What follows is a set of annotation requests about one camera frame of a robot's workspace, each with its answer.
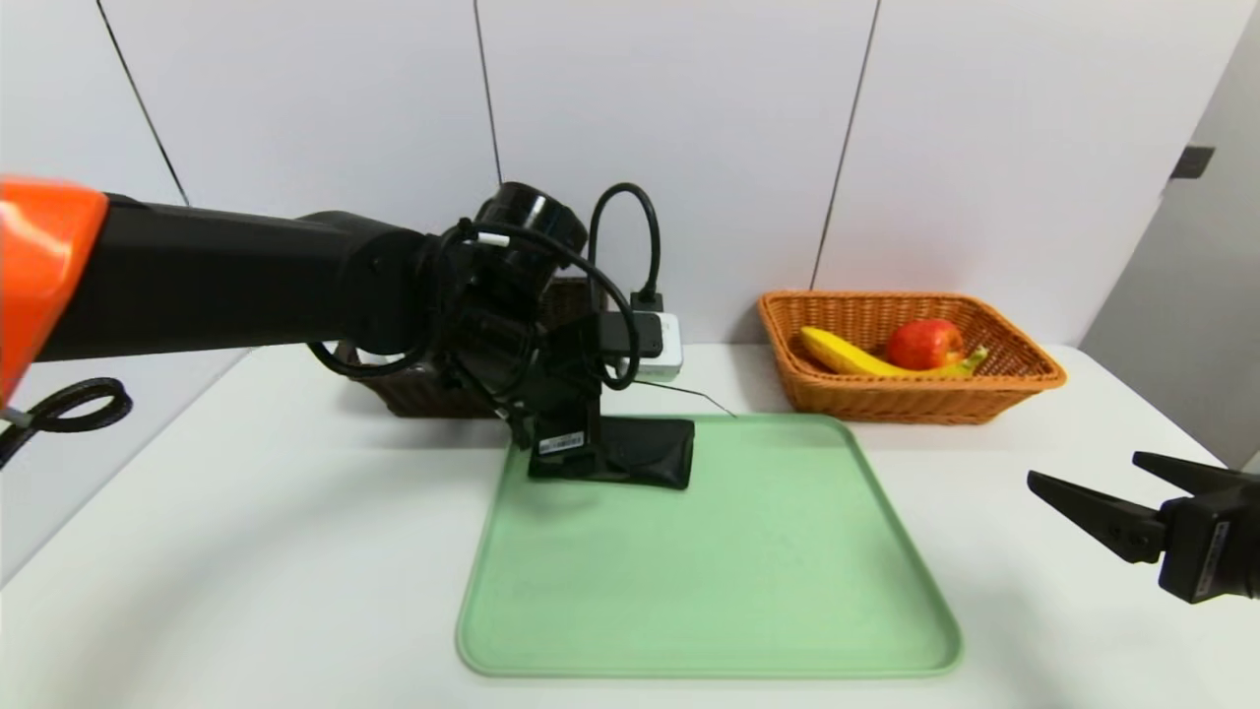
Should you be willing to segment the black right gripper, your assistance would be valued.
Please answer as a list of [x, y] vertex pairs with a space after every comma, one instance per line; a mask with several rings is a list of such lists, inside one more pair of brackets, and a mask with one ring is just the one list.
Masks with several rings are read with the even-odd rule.
[[1158, 513], [1037, 471], [1027, 474], [1027, 486], [1121, 560], [1154, 564], [1163, 557], [1158, 584], [1184, 603], [1256, 599], [1257, 475], [1140, 450], [1131, 463], [1191, 495], [1163, 502]]

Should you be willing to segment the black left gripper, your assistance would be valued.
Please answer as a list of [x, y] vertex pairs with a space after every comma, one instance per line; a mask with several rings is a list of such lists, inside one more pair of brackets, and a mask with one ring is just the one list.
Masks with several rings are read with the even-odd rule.
[[598, 398], [557, 400], [533, 418], [530, 479], [598, 479], [602, 475], [598, 453], [580, 452], [598, 438], [601, 407]]

